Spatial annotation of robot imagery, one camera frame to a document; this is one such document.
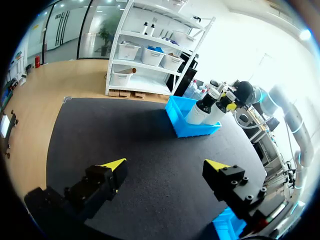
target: ceiling light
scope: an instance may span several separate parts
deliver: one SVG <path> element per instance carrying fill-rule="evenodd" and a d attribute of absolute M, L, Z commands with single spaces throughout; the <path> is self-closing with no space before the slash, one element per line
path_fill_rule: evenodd
<path fill-rule="evenodd" d="M 306 40 L 309 40 L 309 38 L 311 37 L 311 32 L 306 29 L 306 30 L 303 30 L 300 35 L 299 35 L 299 38 L 302 40 L 302 41 L 306 41 Z"/>

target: black rubber mat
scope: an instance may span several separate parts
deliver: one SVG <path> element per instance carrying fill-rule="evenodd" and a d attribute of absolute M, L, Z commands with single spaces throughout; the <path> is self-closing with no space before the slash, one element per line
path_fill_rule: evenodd
<path fill-rule="evenodd" d="M 90 165 L 127 158 L 128 176 L 112 201 L 85 223 L 125 240 L 217 239 L 218 202 L 202 177 L 204 159 L 246 169 L 262 184 L 252 144 L 226 115 L 213 135 L 177 138 L 165 104 L 74 98 L 62 105 L 47 156 L 47 184 L 59 193 Z"/>

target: red fire extinguisher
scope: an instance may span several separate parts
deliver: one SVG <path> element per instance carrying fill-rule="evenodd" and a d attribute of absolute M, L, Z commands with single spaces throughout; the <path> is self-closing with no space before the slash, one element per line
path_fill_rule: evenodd
<path fill-rule="evenodd" d="M 34 65 L 35 65 L 35 68 L 40 67 L 40 56 L 39 55 L 35 56 Z"/>

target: shelf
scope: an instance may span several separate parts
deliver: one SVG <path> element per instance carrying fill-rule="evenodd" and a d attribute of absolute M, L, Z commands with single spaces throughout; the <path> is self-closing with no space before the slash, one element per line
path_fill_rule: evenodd
<path fill-rule="evenodd" d="M 169 70 L 169 69 L 165 69 L 162 66 L 152 66 L 152 65 L 144 64 L 144 63 L 142 63 L 142 61 L 140 60 L 139 57 L 136 57 L 135 60 L 133 60 L 133 61 L 131 61 L 131 60 L 123 60 L 123 59 L 118 59 L 118 54 L 116 54 L 114 56 L 112 64 L 128 65 L 128 66 L 137 67 L 137 68 L 150 69 L 150 70 L 163 72 L 163 73 L 167 73 L 167 74 L 173 74 L 173 75 L 176 75 L 176 76 L 180 76 L 181 75 L 181 73 L 179 73 L 177 71 L 172 71 L 172 70 Z"/>
<path fill-rule="evenodd" d="M 112 85 L 111 79 L 109 89 L 171 95 L 171 92 L 164 81 L 139 75 L 133 75 L 126 86 L 114 86 Z"/>
<path fill-rule="evenodd" d="M 184 53 L 187 53 L 189 55 L 192 55 L 192 51 L 182 47 L 182 46 L 179 46 L 177 44 L 173 44 L 169 41 L 166 41 L 164 39 L 161 39 L 161 38 L 158 38 L 158 37 L 154 37 L 154 36 L 148 36 L 148 35 L 142 35 L 141 33 L 138 33 L 138 32 L 133 32 L 133 31 L 120 31 L 120 35 L 125 35 L 125 36 L 131 36 L 131 37 L 136 37 L 136 38 L 140 38 L 140 39 L 146 39 L 146 40 L 149 40 L 149 41 L 152 41 L 152 42 L 156 42 L 156 43 L 159 43 L 159 44 L 162 44 L 162 45 L 166 45 L 170 48 L 173 48 L 173 49 L 177 49 L 179 51 L 182 51 Z"/>
<path fill-rule="evenodd" d="M 189 19 L 188 17 L 178 13 L 177 11 L 171 10 L 169 8 L 166 8 L 161 5 L 154 4 L 152 2 L 145 2 L 143 0 L 136 0 L 133 3 L 134 8 L 143 9 L 147 11 L 151 11 L 153 13 L 161 14 L 165 17 L 171 18 L 173 20 L 176 20 L 189 28 L 193 29 L 200 29 L 202 31 L 205 31 L 205 28 L 201 26 L 199 23 L 197 23 L 196 20 Z"/>

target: white storage box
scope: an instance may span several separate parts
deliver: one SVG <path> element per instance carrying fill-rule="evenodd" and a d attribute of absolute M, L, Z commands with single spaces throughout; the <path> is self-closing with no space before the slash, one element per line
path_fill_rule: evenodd
<path fill-rule="evenodd" d="M 133 73 L 131 74 L 116 73 L 112 70 L 111 85 L 125 87 L 129 83 L 132 75 Z"/>
<path fill-rule="evenodd" d="M 176 72 L 178 71 L 178 68 L 184 61 L 185 60 L 183 60 L 180 57 L 175 57 L 175 56 L 166 54 L 161 61 L 161 65 L 164 69 L 169 69 Z"/>
<path fill-rule="evenodd" d="M 172 40 L 189 50 L 196 39 L 182 31 L 173 31 Z"/>
<path fill-rule="evenodd" d="M 141 60 L 144 64 L 158 67 L 164 55 L 166 54 L 145 47 L 142 52 Z"/>
<path fill-rule="evenodd" d="M 128 44 L 128 43 L 119 43 L 119 59 L 124 60 L 135 60 L 137 52 L 141 48 L 140 46 Z"/>

